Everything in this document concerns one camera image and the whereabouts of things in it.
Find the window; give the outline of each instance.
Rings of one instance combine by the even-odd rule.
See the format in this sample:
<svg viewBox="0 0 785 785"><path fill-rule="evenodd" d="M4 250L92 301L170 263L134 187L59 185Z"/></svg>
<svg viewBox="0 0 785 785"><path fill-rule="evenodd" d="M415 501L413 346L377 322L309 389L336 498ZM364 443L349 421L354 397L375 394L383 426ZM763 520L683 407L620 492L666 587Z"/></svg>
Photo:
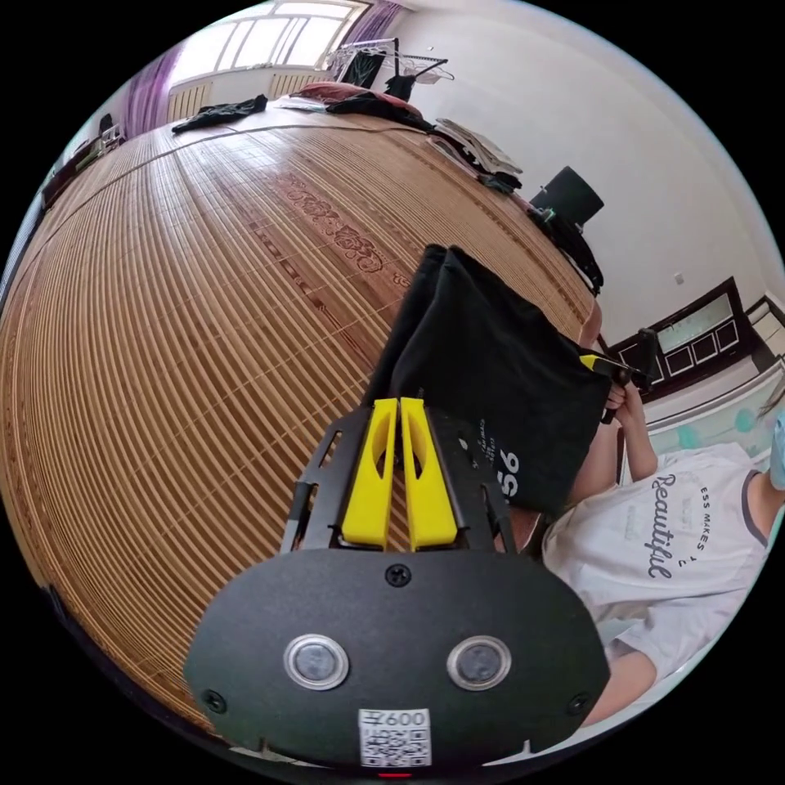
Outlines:
<svg viewBox="0 0 785 785"><path fill-rule="evenodd" d="M213 22L185 42L171 84L260 65L319 69L367 2L271 0Z"/></svg>

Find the hand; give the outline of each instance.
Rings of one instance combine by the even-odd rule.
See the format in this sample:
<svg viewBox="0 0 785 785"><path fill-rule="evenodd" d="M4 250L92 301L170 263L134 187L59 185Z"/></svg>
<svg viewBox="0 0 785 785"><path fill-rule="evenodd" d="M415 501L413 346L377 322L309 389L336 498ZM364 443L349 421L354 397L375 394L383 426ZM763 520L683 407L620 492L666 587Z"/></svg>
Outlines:
<svg viewBox="0 0 785 785"><path fill-rule="evenodd" d="M638 388L632 382L625 387L614 384L611 387L605 408L616 412L616 417L623 428L629 428L632 425L645 427L644 402L641 401Z"/></svg>

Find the window frame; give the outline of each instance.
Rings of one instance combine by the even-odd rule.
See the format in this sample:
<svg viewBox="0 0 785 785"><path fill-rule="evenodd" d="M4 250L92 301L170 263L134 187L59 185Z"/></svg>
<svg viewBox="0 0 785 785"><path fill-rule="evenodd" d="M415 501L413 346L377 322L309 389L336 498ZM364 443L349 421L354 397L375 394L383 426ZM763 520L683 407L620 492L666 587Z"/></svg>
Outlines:
<svg viewBox="0 0 785 785"><path fill-rule="evenodd" d="M323 70L326 67L326 60L328 56L338 48L340 43L346 38L349 31L352 27L357 23L357 21L371 8L370 2L366 0L322 0L325 5L339 5L339 6L346 6L349 7L351 10L349 13L340 20L335 16L323 16L321 14L294 14L290 11L286 13L278 14L276 13L278 8L282 5L292 5L298 2L300 3L308 3L313 4L314 2L319 2L320 0L268 0L268 2L263 3L265 7L271 7L269 11L265 13L259 12L259 7L262 3L258 3L256 6L251 6L248 11L247 16L239 16L242 14L242 11L238 11L236 15L230 15L229 17L224 17L223 19L217 20L210 25L202 28L202 30L207 30L216 27L223 27L224 25L227 28L231 28L227 33L226 41L224 41L223 46L218 53L218 56L215 59L214 67L211 70L204 71L200 74L195 74L193 76L189 76L188 78L178 79L177 81L172 81L170 84L170 89L172 87L176 87L182 84L187 84L189 82L194 82L197 79L204 79L208 76L213 76L214 74L229 74L232 71L246 71L252 69L262 69L262 68L289 68L289 69L304 69L304 70ZM256 23L266 19L286 19L287 23L284 25L283 29L278 35L275 43L271 49L271 57L273 61L263 62L263 63L255 63L253 65L240 65L238 66L237 59L243 52L245 44L248 42L249 36L253 32ZM290 42L287 42L286 39L289 37L289 33L293 28L293 25L297 24L296 20L305 20L305 24L300 27L300 30L292 37ZM294 48L297 45L297 41L299 40L300 36L303 34L303 31L307 28L308 22L311 19L324 19L336 22L342 22L339 24L338 28L335 31L335 34L327 43L324 51L320 54L316 64L311 65L289 65L288 59L291 57ZM232 38L234 37L234 33L237 30L237 25L242 24L243 22L251 22L252 24L249 28L245 31L245 34L240 42L240 45L237 47L237 51L235 52L234 57L231 60L231 65L226 68L219 68L221 61L223 60L224 55L227 52L227 49L231 43ZM190 38L198 35L202 32L202 30L197 30L193 33L189 38L186 39L184 43ZM284 41L284 47L278 52L278 57L274 57L276 52L279 50L281 41Z"/></svg>

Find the pillow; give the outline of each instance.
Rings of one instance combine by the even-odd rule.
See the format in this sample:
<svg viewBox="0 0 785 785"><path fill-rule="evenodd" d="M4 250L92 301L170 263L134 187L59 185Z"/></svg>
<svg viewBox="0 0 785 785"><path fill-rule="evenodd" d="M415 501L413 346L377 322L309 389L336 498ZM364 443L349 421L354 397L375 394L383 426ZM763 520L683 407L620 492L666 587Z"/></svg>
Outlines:
<svg viewBox="0 0 785 785"><path fill-rule="evenodd" d="M415 117L423 118L419 109L415 108L406 101L394 96L385 96L382 92L375 90L368 90L365 87L358 87L356 84L343 84L341 82L311 82L307 84L302 90L293 92L292 97L297 98L316 98L324 103L337 103L338 101L346 101L348 98L360 95L363 92L372 92L377 98L382 101L397 106L399 109L410 111Z"/></svg>

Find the white t-shirt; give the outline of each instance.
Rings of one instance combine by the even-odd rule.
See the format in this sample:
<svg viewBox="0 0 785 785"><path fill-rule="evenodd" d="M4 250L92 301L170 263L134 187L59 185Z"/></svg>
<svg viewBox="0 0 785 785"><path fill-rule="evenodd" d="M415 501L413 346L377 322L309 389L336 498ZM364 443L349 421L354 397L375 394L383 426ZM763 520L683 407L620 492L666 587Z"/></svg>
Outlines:
<svg viewBox="0 0 785 785"><path fill-rule="evenodd" d="M652 477L592 496L550 528L545 566L596 624L629 621L610 658L640 651L661 679L724 629L765 557L747 503L755 474L738 444L671 453Z"/></svg>

